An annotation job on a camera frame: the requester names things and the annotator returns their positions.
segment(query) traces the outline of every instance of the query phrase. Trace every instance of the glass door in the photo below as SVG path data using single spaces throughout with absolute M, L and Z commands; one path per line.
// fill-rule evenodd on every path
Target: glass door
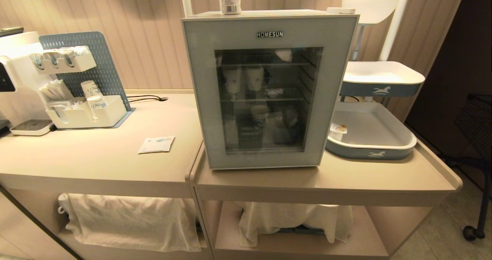
M 215 50 L 226 154 L 303 152 L 323 48 Z

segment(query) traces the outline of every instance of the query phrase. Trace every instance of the wire cart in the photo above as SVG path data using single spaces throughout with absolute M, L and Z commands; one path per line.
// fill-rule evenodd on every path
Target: wire cart
M 467 139 L 469 144 L 481 158 L 454 158 L 439 155 L 446 162 L 465 164 L 480 169 L 485 178 L 482 205 L 477 228 L 467 225 L 463 228 L 463 236 L 467 241 L 485 238 L 484 227 L 487 207 L 490 198 L 490 155 L 492 151 L 492 95 L 470 93 L 460 114 L 455 119 L 455 125 Z

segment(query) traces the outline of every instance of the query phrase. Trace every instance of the horse logo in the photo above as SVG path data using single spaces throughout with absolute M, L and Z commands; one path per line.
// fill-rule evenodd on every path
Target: horse logo
M 379 153 L 370 152 L 369 155 L 368 155 L 368 157 L 371 157 L 371 158 L 383 158 L 385 153 L 386 152 L 384 152 L 384 151 L 381 151 Z
M 386 88 L 384 89 L 380 89 L 380 88 L 374 88 L 374 92 L 372 92 L 373 95 L 388 95 L 390 93 L 390 90 L 391 87 L 390 86 L 387 86 Z

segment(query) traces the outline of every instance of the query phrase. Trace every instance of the white lamp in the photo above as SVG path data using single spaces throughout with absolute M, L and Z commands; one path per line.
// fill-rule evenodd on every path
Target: white lamp
M 398 0 L 342 0 L 343 8 L 355 8 L 355 13 L 361 15 L 359 18 L 359 37 L 352 55 L 352 61 L 357 60 L 359 46 L 365 25 L 375 25 L 388 18 L 398 4 Z

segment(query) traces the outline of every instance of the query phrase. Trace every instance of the caster wheel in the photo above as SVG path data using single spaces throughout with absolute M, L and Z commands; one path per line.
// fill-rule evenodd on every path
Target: caster wheel
M 474 235 L 474 232 L 475 232 L 475 228 L 467 225 L 466 227 L 463 228 L 463 237 L 467 241 L 473 242 L 475 241 L 475 239 L 477 239 L 477 237 L 475 237 Z
M 483 232 L 478 232 L 478 230 L 476 229 L 473 229 L 473 235 L 475 235 L 475 237 L 477 237 L 478 239 L 483 239 L 485 238 L 485 233 Z

